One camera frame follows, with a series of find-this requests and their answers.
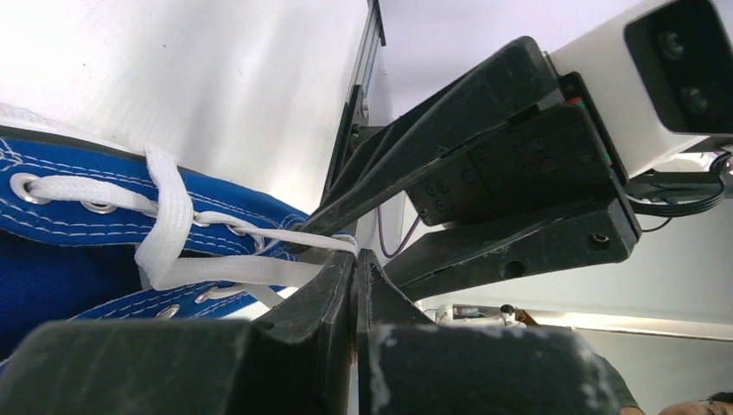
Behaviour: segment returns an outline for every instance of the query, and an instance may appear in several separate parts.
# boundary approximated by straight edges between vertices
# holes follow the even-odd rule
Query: black cable
[[[415,218],[415,221],[412,222],[412,226],[410,227],[410,230],[407,231],[407,234],[402,239],[402,243],[399,244],[397,247],[397,250],[393,253],[389,253],[387,251],[387,247],[385,244],[385,231],[382,228],[382,207],[377,206],[377,230],[379,231],[379,247],[382,248],[382,255],[385,256],[387,259],[393,259],[394,257],[398,256],[402,250],[405,249],[407,246],[407,243],[410,242],[410,238],[412,237],[412,234],[415,233],[415,230],[417,229],[417,225],[420,224],[420,217],[418,216]]]
[[[658,216],[660,218],[681,218],[684,216],[701,214],[713,209],[715,206],[719,205],[725,197],[725,183],[723,182],[722,175],[726,173],[726,165],[731,156],[733,155],[730,153],[724,153],[721,156],[718,156],[711,164],[710,173],[717,178],[720,185],[720,189],[714,195],[708,196],[699,201],[667,205],[655,205],[630,200],[631,207],[634,209],[636,214]]]
[[[643,233],[652,233],[652,232],[657,232],[657,231],[659,231],[659,230],[660,230],[661,228],[663,228],[663,227],[665,227],[665,226],[669,225],[669,222],[671,222],[671,221],[672,221],[672,218],[666,218],[666,220],[665,220],[664,222],[662,222],[662,224],[661,224],[661,225],[659,225],[658,227],[653,227],[653,228],[651,228],[651,229],[641,229],[641,231],[642,231]]]

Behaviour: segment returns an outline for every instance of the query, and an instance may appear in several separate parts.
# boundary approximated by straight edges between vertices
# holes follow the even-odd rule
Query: metal eyelet
[[[254,239],[254,252],[260,252],[265,249],[265,238],[253,238]]]
[[[237,236],[242,236],[241,233],[237,232],[237,230],[234,229],[234,227],[232,226],[232,224],[226,223],[226,224],[224,224],[224,226],[226,226],[226,229],[229,229],[229,232],[234,233]]]
[[[199,218],[199,214],[200,214],[200,212],[194,212],[194,225],[196,225],[198,227],[210,227],[211,226],[210,223],[199,222],[199,219],[198,219]]]
[[[13,191],[13,193],[16,194],[16,196],[20,197],[28,203],[33,203],[35,205],[45,205],[51,201],[42,197],[33,196],[28,191],[28,185],[33,180],[38,178],[38,176],[31,175],[30,173],[15,173],[10,178],[10,189]]]
[[[237,236],[247,236],[248,235],[247,233],[241,233],[241,232],[237,231],[237,229],[234,228],[234,226],[232,226],[229,223],[226,223],[225,226],[226,226],[226,229],[229,229],[229,232],[234,233]],[[260,238],[254,238],[251,235],[249,235],[249,236],[252,239],[254,239],[254,252],[259,252],[263,248],[265,248],[265,238],[261,238],[260,239]]]
[[[144,214],[145,216],[149,217],[149,218],[157,219],[158,218],[158,216],[157,216],[158,204],[157,204],[156,201],[152,201],[151,203],[153,204],[153,206],[156,207],[156,212],[154,214],[146,214],[145,212],[141,212],[141,213]]]
[[[194,303],[201,304],[209,299],[208,295],[216,291],[218,287],[211,287],[208,290],[202,292],[195,300]]]
[[[171,318],[172,316],[175,316],[175,313],[177,313],[178,310],[180,309],[181,309],[181,306],[178,304],[169,305],[168,307],[160,310],[160,312],[156,314],[155,318],[159,318],[159,319]]]
[[[81,206],[85,207],[86,210],[88,210],[89,212],[94,212],[95,214],[111,214],[112,212],[117,210],[117,207],[114,205],[108,205],[106,203],[91,203],[90,201],[81,202]]]

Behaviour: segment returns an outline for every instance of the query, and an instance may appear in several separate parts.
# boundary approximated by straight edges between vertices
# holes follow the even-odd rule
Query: camera
[[[733,134],[733,52],[709,0],[642,1],[549,59],[583,79],[629,177]]]

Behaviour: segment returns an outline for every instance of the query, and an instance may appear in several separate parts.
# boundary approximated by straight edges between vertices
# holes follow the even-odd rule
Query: screw hole
[[[519,278],[525,275],[525,266],[519,261],[507,262],[501,276],[504,279]]]
[[[593,233],[588,237],[588,246],[596,252],[605,251],[611,246],[611,239],[602,233]]]

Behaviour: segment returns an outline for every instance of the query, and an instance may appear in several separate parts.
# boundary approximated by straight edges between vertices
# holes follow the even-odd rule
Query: white stitching
[[[179,292],[179,291],[182,291],[182,290],[187,290],[187,289],[189,289],[189,288],[191,288],[191,287],[193,287],[195,285],[198,285],[198,284],[183,285],[182,287],[178,287],[175,290],[168,291],[165,294],[161,294],[160,296],[153,297],[151,299],[156,299],[156,298],[159,298],[159,297],[167,297],[167,296],[169,296],[171,294],[175,294],[176,292]],[[130,300],[130,299],[137,298],[137,297],[144,297],[144,295],[146,295],[147,293],[150,293],[151,291],[154,291],[154,290],[135,291],[132,294],[128,294],[128,295],[123,296],[123,297],[115,298],[115,299],[110,300],[110,301],[108,301],[106,303],[102,303],[102,304],[100,304],[100,305],[98,305],[96,307],[90,308],[89,310],[84,311],[84,312],[82,312],[82,313],[80,313],[80,314],[78,314],[78,315],[76,315],[74,317],[71,317],[69,320],[76,320],[77,318],[81,318],[82,316],[84,316],[86,314],[89,314],[89,313],[91,313],[91,312],[93,312],[95,310],[101,310],[104,307],[108,307],[110,304],[115,304],[115,303],[118,303],[118,302],[120,302],[122,300]]]
[[[61,225],[61,226],[65,226],[65,227],[74,227],[74,226],[82,226],[82,227],[107,227],[107,225],[87,225],[87,224],[72,224],[72,225],[69,225],[69,224],[67,224],[65,222],[59,222],[59,221],[51,220],[50,218],[47,218],[45,216],[41,216],[41,215],[39,215],[39,214],[37,214],[35,212],[32,212],[32,211],[25,211],[21,207],[18,207],[18,206],[14,205],[13,203],[11,203],[11,202],[3,199],[3,198],[0,198],[0,203],[2,203],[3,205],[7,206],[8,208],[15,209],[15,210],[17,210],[18,212],[20,212],[22,214],[30,214],[31,216],[34,216],[34,217],[36,217],[36,218],[38,218],[40,220],[45,220],[47,222],[50,222],[53,225]],[[20,225],[30,226],[30,227],[33,227],[34,229],[38,229],[38,230],[50,232],[51,234],[59,234],[59,235],[66,235],[66,236],[102,236],[102,235],[120,235],[120,234],[125,234],[125,235],[136,235],[136,234],[145,235],[145,234],[147,234],[147,233],[132,232],[132,231],[128,231],[128,232],[124,232],[124,233],[119,233],[119,232],[117,232],[117,233],[114,233],[114,232],[112,232],[112,233],[63,233],[63,232],[60,232],[60,231],[48,231],[45,228],[34,227],[34,226],[30,225],[30,224],[27,224],[26,222],[20,222],[16,218],[14,218],[14,217],[12,217],[10,215],[7,215],[7,214],[3,214],[3,217],[10,218],[11,220],[13,220],[14,222],[16,222],[16,223],[18,223]],[[128,223],[128,224],[124,224],[124,223],[113,223],[113,224],[108,225],[108,226],[109,227],[136,227],[138,229],[152,229],[152,227],[145,226],[145,225],[136,225],[134,223]],[[229,239],[226,239],[226,238],[219,238],[219,237],[205,235],[203,233],[196,233],[196,232],[191,232],[189,234],[191,236],[198,236],[198,237],[201,237],[201,238],[204,238],[204,239],[220,240],[220,241],[225,242],[225,243],[227,243],[229,245],[233,245],[233,246],[237,246],[239,248],[242,248],[242,250],[244,251],[244,253],[248,253],[248,254],[249,253],[252,253],[248,247],[246,247],[246,246],[244,246],[242,244],[238,244],[238,243],[236,243],[234,241],[231,241]],[[210,244],[208,242],[196,241],[196,240],[194,240],[192,238],[188,238],[187,240],[190,240],[191,242],[194,242],[194,243],[204,244],[204,245],[213,245],[213,244]],[[232,248],[227,248],[227,249],[229,249],[230,251],[236,252],[236,253],[241,253],[240,251],[235,250],[235,249],[232,249]]]
[[[5,146],[7,148],[10,148],[8,146],[8,144],[4,140],[0,139],[0,141],[3,141],[3,143],[5,144]],[[120,174],[112,173],[112,172],[108,172],[108,171],[99,171],[99,170],[95,170],[95,169],[85,169],[85,168],[79,167],[79,166],[69,166],[67,164],[55,163],[55,162],[51,162],[49,160],[43,160],[43,159],[40,159],[40,158],[36,158],[36,157],[33,157],[33,156],[27,156],[27,155],[23,155],[23,154],[20,154],[20,153],[12,153],[12,154],[18,155],[21,158],[21,161],[18,162],[18,163],[15,163],[12,166],[6,166],[6,169],[9,169],[11,167],[15,167],[18,164],[25,164],[25,165],[32,166],[32,167],[37,167],[39,169],[49,169],[49,170],[52,170],[52,171],[58,171],[60,173],[67,173],[69,175],[98,177],[98,178],[103,178],[103,179],[117,180],[117,181],[120,181],[120,182],[128,182],[130,184],[136,184],[137,186],[143,186],[143,187],[146,187],[146,188],[156,188],[153,182],[148,181],[148,180],[145,180],[145,179],[139,179],[139,178],[129,177],[129,176],[120,175]],[[22,158],[23,157],[24,158],[28,158],[29,160],[37,161],[38,163],[46,163],[46,164],[50,164],[52,166],[59,166],[59,167],[67,168],[67,169],[77,169],[77,170],[86,171],[86,172],[92,172],[92,173],[79,173],[79,172],[74,173],[72,171],[68,171],[68,170],[64,170],[64,169],[56,169],[56,168],[53,168],[53,167],[41,166],[39,164],[34,164],[34,163],[25,163],[25,162],[22,161]],[[212,205],[214,205],[214,206],[216,206],[218,208],[224,208],[224,209],[232,210],[233,212],[237,212],[239,214],[243,214],[244,216],[249,216],[249,217],[252,217],[252,218],[257,218],[257,219],[260,219],[260,220],[264,220],[264,221],[272,224],[273,226],[277,226],[277,222],[275,222],[274,220],[272,220],[272,219],[270,219],[270,218],[268,218],[266,216],[260,215],[260,214],[255,214],[255,213],[250,212],[248,210],[245,210],[245,209],[243,209],[241,207],[236,207],[236,206],[230,205],[228,203],[225,203],[223,201],[218,201],[216,199],[212,199],[210,197],[206,197],[204,195],[199,195],[199,194],[197,194],[195,192],[188,192],[188,194],[191,195],[191,196],[194,196],[194,199],[197,200],[197,201],[200,201],[200,202],[203,202],[203,203],[209,203],[209,204],[212,204]]]
[[[210,287],[212,285],[214,285],[214,283],[206,284],[206,285],[203,285],[201,287],[196,287],[192,291],[190,291],[190,292],[188,292],[186,294],[182,294],[182,295],[191,294],[191,293],[195,292],[196,290],[200,290],[201,288],[208,288],[208,287]],[[159,294],[159,295],[157,295],[155,297],[151,297],[151,298],[145,298],[143,301],[136,301],[136,302],[129,303],[129,304],[125,305],[123,308],[112,310],[109,313],[103,315],[102,317],[99,317],[98,319],[109,317],[109,316],[111,316],[114,313],[117,313],[119,311],[125,311],[125,310],[129,309],[130,307],[132,307],[133,305],[143,305],[143,304],[149,303],[151,301],[156,301],[158,298],[172,296],[173,294],[176,294],[176,292],[181,292],[181,291],[187,290],[189,288],[191,288],[190,285],[183,285],[182,287],[176,288],[175,290],[170,290],[170,291],[168,291],[168,292],[166,292],[164,294]]]
[[[127,314],[123,315],[123,316],[115,317],[115,319],[117,319],[117,320],[122,320],[123,318],[129,317],[129,316],[134,316],[134,315],[136,315],[136,314],[140,314],[140,313],[142,313],[142,312],[144,312],[144,311],[146,311],[146,310],[152,310],[152,309],[158,308],[158,307],[160,307],[160,306],[161,306],[161,305],[163,305],[163,304],[166,304],[166,303],[170,303],[171,301],[177,300],[178,298],[181,298],[181,297],[183,297],[183,296],[187,296],[187,295],[193,294],[193,293],[194,293],[194,292],[196,292],[197,290],[198,290],[198,289],[195,289],[195,290],[191,290],[191,291],[189,291],[189,292],[184,292],[184,293],[183,293],[183,294],[181,294],[180,296],[175,296],[175,297],[171,297],[171,298],[169,298],[169,299],[167,299],[167,300],[161,301],[160,303],[155,303],[155,304],[153,304],[153,305],[149,305],[149,306],[147,306],[147,307],[142,307],[141,309],[138,309],[138,310],[134,310],[134,311],[131,311],[131,312],[129,312],[129,313],[127,313]]]
[[[137,232],[137,231],[109,232],[109,233],[104,233],[104,232],[96,232],[96,233],[83,233],[83,232],[65,233],[65,232],[61,232],[61,231],[51,231],[49,229],[46,229],[45,227],[34,227],[32,224],[30,224],[28,222],[23,222],[21,220],[18,220],[16,218],[10,216],[9,214],[0,214],[0,216],[4,217],[6,219],[10,219],[10,220],[14,221],[15,223],[17,223],[18,225],[21,225],[21,226],[24,226],[24,227],[30,227],[32,229],[35,229],[36,231],[41,231],[41,232],[45,232],[45,233],[51,233],[52,235],[84,236],[84,237],[89,237],[89,236],[114,236],[114,235],[119,236],[119,235],[145,235],[145,234],[147,234],[147,233],[141,233],[141,232]],[[235,252],[235,253],[242,253],[242,252],[240,252],[240,251],[238,251],[238,250],[236,250],[236,249],[234,249],[234,248],[232,248],[230,246],[217,245],[217,244],[214,244],[213,242],[202,242],[200,240],[195,240],[195,239],[191,239],[191,238],[186,238],[186,240],[189,241],[189,242],[191,242],[191,243],[194,243],[194,244],[199,244],[199,245],[204,245],[204,246],[216,246],[218,248],[227,249],[227,250],[232,251],[232,252]],[[245,249],[245,252],[244,253],[251,254],[251,252],[249,252],[248,249]]]
[[[196,313],[196,314],[192,315],[191,317],[189,317],[189,319],[190,318],[199,318],[199,317],[208,316],[209,314],[215,312],[220,307],[223,307],[225,305],[231,304],[231,303],[233,303],[233,302],[235,302],[237,300],[242,299],[242,297],[245,297],[245,296],[249,296],[249,293],[247,291],[242,291],[239,294],[237,294],[237,295],[235,295],[233,297],[230,297],[226,301],[223,301],[223,302],[220,302],[220,303],[216,303],[216,304],[212,304],[212,305],[206,307],[204,310],[201,310],[198,313]]]

